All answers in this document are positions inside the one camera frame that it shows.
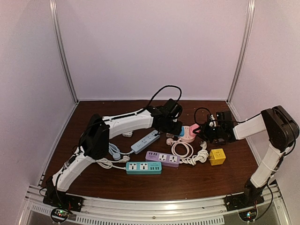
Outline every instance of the light blue power strip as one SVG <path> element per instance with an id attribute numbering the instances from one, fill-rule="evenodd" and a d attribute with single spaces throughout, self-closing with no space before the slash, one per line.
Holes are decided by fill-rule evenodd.
<path id="1" fill-rule="evenodd" d="M 157 135 L 157 133 L 158 133 L 157 130 L 153 130 L 150 134 L 143 137 L 138 142 L 134 143 L 131 146 L 131 150 L 135 154 L 140 153 L 141 151 L 143 151 L 145 148 L 147 148 L 149 145 L 151 145 L 153 142 L 155 142 L 160 137 L 160 135 Z"/>
<path id="2" fill-rule="evenodd" d="M 161 174 L 161 162 L 127 162 L 126 173 L 133 175 Z"/>

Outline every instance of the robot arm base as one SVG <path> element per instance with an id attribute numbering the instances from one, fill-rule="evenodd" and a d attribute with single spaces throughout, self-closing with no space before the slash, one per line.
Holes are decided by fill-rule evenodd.
<path id="1" fill-rule="evenodd" d="M 43 203 L 51 205 L 53 207 L 69 209 L 71 211 L 80 212 L 83 204 L 83 198 L 79 196 L 69 195 L 66 192 L 57 191 L 57 194 L 60 197 L 60 200 L 64 203 L 61 206 L 61 203 L 56 195 L 55 187 L 52 182 L 52 176 L 46 181 L 47 192 L 46 196 L 43 199 Z"/>
<path id="2" fill-rule="evenodd" d="M 228 195 L 224 198 L 227 211 L 241 210 L 247 207 L 253 207 L 256 204 L 264 202 L 262 196 L 264 187 L 256 188 L 250 181 L 245 184 L 244 192 L 237 195 Z"/>

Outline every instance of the yellow plug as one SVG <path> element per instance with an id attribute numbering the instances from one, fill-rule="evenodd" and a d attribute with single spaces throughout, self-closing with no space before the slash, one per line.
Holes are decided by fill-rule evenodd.
<path id="1" fill-rule="evenodd" d="M 221 165 L 226 159 L 223 149 L 212 149 L 210 151 L 210 164 Z"/>

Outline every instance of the white wall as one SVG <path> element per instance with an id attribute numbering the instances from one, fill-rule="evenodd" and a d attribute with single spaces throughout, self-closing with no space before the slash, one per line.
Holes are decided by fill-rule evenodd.
<path id="1" fill-rule="evenodd" d="M 62 38 L 79 99 L 226 99 L 248 0 L 64 0 Z M 158 99 L 174 97 L 164 91 Z"/>
<path id="2" fill-rule="evenodd" d="M 0 224 L 12 225 L 73 103 L 49 1 L 1 0 L 0 5 Z"/>
<path id="3" fill-rule="evenodd" d="M 241 119 L 282 105 L 300 124 L 300 2 L 256 1 L 253 30 L 233 105 Z M 266 152 L 266 132 L 252 141 Z M 300 221 L 300 139 L 276 174 L 292 224 Z"/>

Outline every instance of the black cable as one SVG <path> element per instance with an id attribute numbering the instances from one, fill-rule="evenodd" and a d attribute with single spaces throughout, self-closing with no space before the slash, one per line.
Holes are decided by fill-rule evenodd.
<path id="1" fill-rule="evenodd" d="M 181 90 L 180 87 L 175 86 L 175 85 L 166 85 L 166 86 L 160 88 L 160 89 L 152 96 L 152 98 L 150 99 L 150 101 L 148 102 L 148 104 L 147 104 L 143 109 L 141 109 L 140 111 L 137 111 L 136 113 L 130 113 L 130 114 L 126 114 L 126 115 L 115 116 L 115 117 L 112 117 L 112 118 L 110 118 L 110 119 L 102 120 L 102 121 L 99 121 L 99 122 L 96 122 L 96 123 L 93 123 L 93 124 L 89 125 L 89 126 L 85 129 L 85 131 L 82 133 L 82 135 L 80 136 L 80 138 L 79 138 L 79 142 L 78 142 L 79 149 L 80 149 L 81 138 L 86 134 L 86 132 L 88 131 L 89 128 L 91 128 L 91 127 L 94 126 L 94 125 L 97 125 L 97 124 L 101 124 L 101 123 L 103 123 L 103 122 L 106 122 L 106 121 L 117 120 L 117 119 L 129 117 L 129 116 L 134 116 L 134 115 L 136 115 L 136 114 L 140 114 L 140 113 L 144 112 L 144 111 L 150 106 L 151 102 L 152 102 L 153 99 L 156 97 L 156 95 L 158 95 L 158 94 L 159 94 L 163 89 L 165 89 L 165 88 L 177 88 L 177 89 L 179 90 L 180 93 L 179 93 L 179 96 L 178 96 L 176 102 L 178 102 L 178 101 L 181 99 L 182 90 Z"/>
<path id="2" fill-rule="evenodd" d="M 208 111 L 209 114 L 211 115 L 211 112 L 210 112 L 210 110 L 209 110 L 208 108 L 205 108 L 205 107 L 199 107 L 199 108 L 197 108 L 197 109 L 195 110 L 195 112 L 194 112 L 194 121 L 195 121 L 195 123 L 198 124 L 199 126 L 203 125 L 203 124 L 198 123 L 198 122 L 197 122 L 197 119 L 196 119 L 197 112 L 198 112 L 200 109 L 204 109 L 204 110 Z"/>
<path id="3" fill-rule="evenodd" d="M 263 217 L 263 215 L 269 210 L 269 208 L 271 207 L 271 205 L 272 205 L 272 203 L 273 203 L 274 195 L 273 195 L 273 192 L 272 192 L 271 188 L 269 187 L 269 180 L 270 180 L 270 178 L 269 178 L 268 181 L 267 181 L 267 187 L 268 187 L 269 191 L 271 192 L 271 196 L 272 196 L 271 202 L 270 202 L 270 204 L 268 205 L 268 207 L 267 207 L 267 209 L 265 210 L 265 212 L 263 212 L 263 214 L 261 214 L 258 218 L 255 218 L 255 221 L 257 221 L 258 219 L 260 219 L 261 217 Z"/>
<path id="4" fill-rule="evenodd" d="M 289 154 L 291 154 L 292 151 L 294 151 L 295 146 L 296 146 L 296 139 L 294 139 L 294 145 L 293 145 L 292 149 L 288 153 L 285 154 L 285 157 L 288 156 Z"/>
<path id="5" fill-rule="evenodd" d="M 44 190 L 46 187 L 41 188 L 38 192 L 41 196 L 46 197 L 45 195 L 42 195 L 41 191 Z"/>
<path id="6" fill-rule="evenodd" d="M 197 114 L 198 110 L 200 110 L 200 109 L 204 109 L 204 110 L 208 111 L 209 114 L 211 115 L 211 112 L 210 112 L 210 110 L 209 110 L 208 108 L 205 108 L 205 107 L 199 107 L 199 108 L 197 108 L 197 109 L 195 110 L 195 112 L 194 112 L 194 121 L 195 121 L 195 123 L 198 124 L 199 126 L 200 126 L 200 125 L 203 125 L 203 124 L 198 123 L 198 122 L 197 122 L 197 119 L 196 119 L 196 114 Z M 259 116 L 260 114 L 261 114 L 261 113 L 255 115 L 255 116 L 253 116 L 253 117 L 251 117 L 251 118 L 249 118 L 249 119 L 243 120 L 243 121 L 233 121 L 233 120 L 210 120 L 210 122 L 245 123 L 246 121 L 248 121 L 248 120 L 250 120 L 250 119 L 253 119 L 253 118 L 256 117 L 256 116 Z"/>
<path id="7" fill-rule="evenodd" d="M 72 154 L 74 154 L 74 153 L 75 153 L 75 152 L 74 152 L 74 148 L 75 148 L 75 147 L 77 148 L 77 147 L 78 147 L 78 145 L 76 144 L 76 145 L 74 145 L 74 146 L 73 146 L 73 148 L 72 148 L 72 150 L 71 150 Z"/>
<path id="8" fill-rule="evenodd" d="M 63 207 L 64 204 L 62 203 L 62 201 L 61 201 L 61 199 L 60 199 L 60 197 L 59 197 L 59 195 L 58 195 L 58 192 L 57 192 L 57 184 L 58 184 L 58 179 L 60 178 L 60 176 L 61 176 L 61 173 L 58 174 L 58 176 L 57 176 L 57 178 L 56 178 L 56 182 L 55 182 L 55 193 L 56 193 L 56 196 L 57 196 L 59 202 L 61 203 L 61 207 Z"/>

